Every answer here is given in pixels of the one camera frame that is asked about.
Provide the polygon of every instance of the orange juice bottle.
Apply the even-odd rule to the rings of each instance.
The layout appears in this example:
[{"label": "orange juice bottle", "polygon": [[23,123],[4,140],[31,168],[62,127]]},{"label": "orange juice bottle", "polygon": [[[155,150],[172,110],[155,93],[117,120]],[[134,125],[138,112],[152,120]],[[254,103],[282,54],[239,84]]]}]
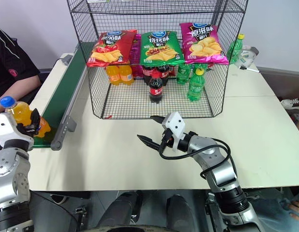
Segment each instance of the orange juice bottle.
[{"label": "orange juice bottle", "polygon": [[[24,126],[31,124],[31,110],[29,105],[23,101],[15,101],[14,98],[6,96],[0,99],[0,105],[5,108],[5,112],[11,112],[16,123],[22,123]],[[46,132],[51,130],[48,122],[40,116],[39,133],[37,137],[43,138]]]},{"label": "orange juice bottle", "polygon": [[105,69],[106,74],[109,77],[109,82],[113,85],[117,85],[120,83],[120,71],[119,68],[115,65],[109,65]]},{"label": "orange juice bottle", "polygon": [[131,85],[134,82],[131,67],[129,65],[120,65],[119,70],[121,81],[126,85]]}]

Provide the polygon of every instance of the robotic arm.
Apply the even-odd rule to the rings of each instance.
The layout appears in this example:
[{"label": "robotic arm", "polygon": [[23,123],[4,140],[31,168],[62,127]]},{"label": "robotic arm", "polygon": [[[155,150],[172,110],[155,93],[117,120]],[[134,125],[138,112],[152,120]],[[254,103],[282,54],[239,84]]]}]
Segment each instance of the robotic arm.
[{"label": "robotic arm", "polygon": [[35,130],[35,127],[21,129],[10,113],[0,114],[0,145],[3,147],[0,150],[0,232],[33,231],[29,215],[27,151],[33,146]]},{"label": "robotic arm", "polygon": [[[194,132],[184,133],[185,123],[178,112],[168,114],[165,118],[161,116],[151,118],[161,123],[164,128],[161,144],[143,135],[138,135],[138,138],[147,146],[157,150],[164,159],[194,158],[203,170],[201,176],[207,180],[215,195],[219,213],[229,231],[264,232],[252,205],[247,201],[239,185],[234,165],[227,162],[231,158],[229,146],[223,141],[200,137]],[[164,156],[163,151],[167,146],[173,151],[178,149],[187,154],[174,157]],[[227,152],[226,158],[222,156],[219,148]]]}]

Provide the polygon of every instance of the wire mesh basket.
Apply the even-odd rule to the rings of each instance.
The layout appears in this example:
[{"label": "wire mesh basket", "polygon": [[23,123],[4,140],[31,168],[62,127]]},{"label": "wire mesh basket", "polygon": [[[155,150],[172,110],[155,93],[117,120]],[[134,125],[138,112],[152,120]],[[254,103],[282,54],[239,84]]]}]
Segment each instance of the wire mesh basket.
[{"label": "wire mesh basket", "polygon": [[[84,59],[102,32],[136,29],[176,31],[182,44],[180,23],[201,22],[218,26],[225,54],[236,40],[248,0],[67,0]],[[205,73],[205,87],[199,101],[190,102],[187,84],[169,78],[159,104],[151,103],[143,80],[130,86],[111,85],[104,68],[88,68],[93,113],[99,118],[139,119],[165,116],[178,111],[182,117],[214,117],[222,112],[228,65],[214,65]]]}]

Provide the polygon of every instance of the table surface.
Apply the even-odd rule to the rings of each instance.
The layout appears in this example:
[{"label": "table surface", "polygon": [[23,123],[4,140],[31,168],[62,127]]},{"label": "table surface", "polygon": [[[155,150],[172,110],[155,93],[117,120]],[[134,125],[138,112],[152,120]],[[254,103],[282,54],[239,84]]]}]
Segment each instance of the table surface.
[{"label": "table surface", "polygon": [[[43,112],[65,69],[58,61],[31,108]],[[209,189],[192,158],[164,160],[137,138],[160,142],[160,124],[94,116],[87,78],[71,116],[77,127],[60,151],[30,152],[32,190]],[[231,65],[223,112],[185,123],[186,131],[230,145],[242,188],[299,185],[299,131],[261,74]],[[174,155],[171,149],[165,153]]]}]

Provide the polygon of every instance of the green chip bag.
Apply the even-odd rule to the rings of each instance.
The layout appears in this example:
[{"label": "green chip bag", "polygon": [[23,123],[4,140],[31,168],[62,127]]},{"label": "green chip bag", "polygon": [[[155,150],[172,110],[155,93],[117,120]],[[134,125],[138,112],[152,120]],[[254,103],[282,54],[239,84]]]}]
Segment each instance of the green chip bag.
[{"label": "green chip bag", "polygon": [[184,63],[175,31],[154,31],[142,34],[140,64],[147,66]]}]

